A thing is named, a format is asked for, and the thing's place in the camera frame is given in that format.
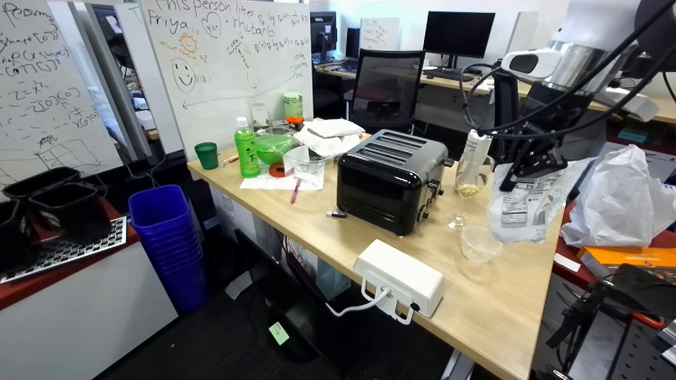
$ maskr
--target clear plastic cup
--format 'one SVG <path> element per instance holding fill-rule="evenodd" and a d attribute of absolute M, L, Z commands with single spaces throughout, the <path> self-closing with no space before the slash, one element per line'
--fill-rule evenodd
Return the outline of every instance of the clear plastic cup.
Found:
<path fill-rule="evenodd" d="M 462 226 L 460 245 L 462 255 L 473 264 L 490 261 L 502 251 L 502 242 L 488 226 Z"/>

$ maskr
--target white plastic bag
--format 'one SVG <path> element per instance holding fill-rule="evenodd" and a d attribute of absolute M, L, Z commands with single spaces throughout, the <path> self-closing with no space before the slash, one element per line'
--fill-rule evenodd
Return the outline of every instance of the white plastic bag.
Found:
<path fill-rule="evenodd" d="M 563 237 L 575 246 L 647 246 L 673 220 L 676 187 L 650 177 L 645 152 L 626 145 L 592 166 Z"/>

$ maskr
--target blue trash bin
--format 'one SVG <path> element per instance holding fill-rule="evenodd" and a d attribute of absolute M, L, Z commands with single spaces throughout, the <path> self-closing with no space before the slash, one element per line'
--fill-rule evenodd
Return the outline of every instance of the blue trash bin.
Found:
<path fill-rule="evenodd" d="M 132 226 L 177 312 L 207 299 L 200 242 L 179 186 L 159 186 L 130 198 Z"/>

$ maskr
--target power strip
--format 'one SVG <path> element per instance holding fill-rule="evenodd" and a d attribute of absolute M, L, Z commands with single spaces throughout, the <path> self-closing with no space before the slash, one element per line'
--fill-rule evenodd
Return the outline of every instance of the power strip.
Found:
<path fill-rule="evenodd" d="M 378 302 L 378 308 L 405 326 L 412 312 L 432 316 L 444 296 L 444 277 L 440 270 L 429 267 L 383 241 L 375 241 L 361 251 L 354 270 L 361 277 L 364 298 L 371 299 L 389 291 Z"/>

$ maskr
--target plastic cup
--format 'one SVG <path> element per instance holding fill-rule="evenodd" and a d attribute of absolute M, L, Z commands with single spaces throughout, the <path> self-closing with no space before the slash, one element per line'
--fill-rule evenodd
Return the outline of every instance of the plastic cup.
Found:
<path fill-rule="evenodd" d="M 217 145 L 213 141 L 202 141 L 194 145 L 194 152 L 199 156 L 199 163 L 206 170 L 217 166 Z"/>
<path fill-rule="evenodd" d="M 502 242 L 485 226 L 462 226 L 460 245 L 462 255 L 473 264 L 490 261 L 502 251 Z"/>

